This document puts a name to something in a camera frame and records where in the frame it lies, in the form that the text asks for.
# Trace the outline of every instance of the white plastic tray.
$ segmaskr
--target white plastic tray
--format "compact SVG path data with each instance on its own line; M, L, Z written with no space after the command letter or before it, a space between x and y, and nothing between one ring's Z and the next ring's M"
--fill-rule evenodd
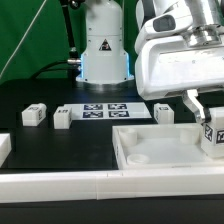
M151 169L224 165L201 149L198 124L113 127L119 169Z

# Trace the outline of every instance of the green backdrop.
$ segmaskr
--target green backdrop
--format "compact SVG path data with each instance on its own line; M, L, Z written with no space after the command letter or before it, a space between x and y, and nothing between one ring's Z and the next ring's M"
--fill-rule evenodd
M122 5L123 0L116 0ZM43 0L0 0L0 71L17 47ZM136 0L125 0L124 48L130 54L130 70L134 74L136 54L134 43L137 36L135 19ZM71 10L75 42L79 52L86 46L85 16L83 6ZM48 0L40 16L19 51L5 71L0 83L20 78L29 78L35 71L51 62L67 59L69 46L64 18L59 0ZM51 74L66 77L64 73Z

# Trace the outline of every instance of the black table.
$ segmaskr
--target black table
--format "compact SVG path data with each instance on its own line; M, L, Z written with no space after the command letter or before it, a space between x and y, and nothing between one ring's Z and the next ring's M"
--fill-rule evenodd
M222 106L222 92L203 94L209 107ZM73 121L69 130L53 128L58 106L74 103L143 102L136 88L99 93L74 88L69 80L14 80L0 86L0 133L11 134L12 152L0 174L118 169L112 126L154 124L153 119ZM180 97L145 102L169 103L176 123L194 122ZM21 112L30 104L47 105L38 127L23 127ZM224 223L224 196L157 197L45 203L0 204L3 223Z

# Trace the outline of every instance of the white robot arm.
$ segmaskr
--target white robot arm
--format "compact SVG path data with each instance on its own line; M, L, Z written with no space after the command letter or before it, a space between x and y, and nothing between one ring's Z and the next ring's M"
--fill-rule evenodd
M123 13L114 0L71 0L73 8L85 3L87 47L81 55L81 86L116 89L134 76L129 74L129 56L123 48Z
M149 4L153 10L148 15L145 7ZM139 0L136 10L139 95L145 100L182 96L204 126L202 149L213 157L224 156L220 141L224 107L205 109L196 97L198 92L223 90L224 18L220 4L224 1Z
M162 7L162 2L164 1L157 1L157 4L160 3L159 6L161 5L157 11L164 11L164 5ZM141 11L143 12L143 2L139 1L137 3L136 13L139 15L140 12L140 16L137 17L137 21L139 28L141 28L142 21L143 26L135 43L135 51L138 54L148 40L168 37L173 34L180 33L188 29L193 24L190 9L183 1L179 2L179 7L170 8L162 15L156 16L145 23L145 19L143 18L143 13L141 13Z

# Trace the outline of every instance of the white box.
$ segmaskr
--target white box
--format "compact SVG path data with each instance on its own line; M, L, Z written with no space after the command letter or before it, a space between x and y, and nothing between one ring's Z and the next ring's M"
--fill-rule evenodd
M0 134L0 167L11 151L11 141L9 134Z
M201 148L210 157L224 157L224 107L209 110L211 122L203 126Z
M174 111L168 104L154 105L154 118L158 124L174 124Z
M46 105L31 104L22 112L23 126L37 126L46 117Z
M58 107L54 113L54 128L69 129L72 123L72 109L67 107Z

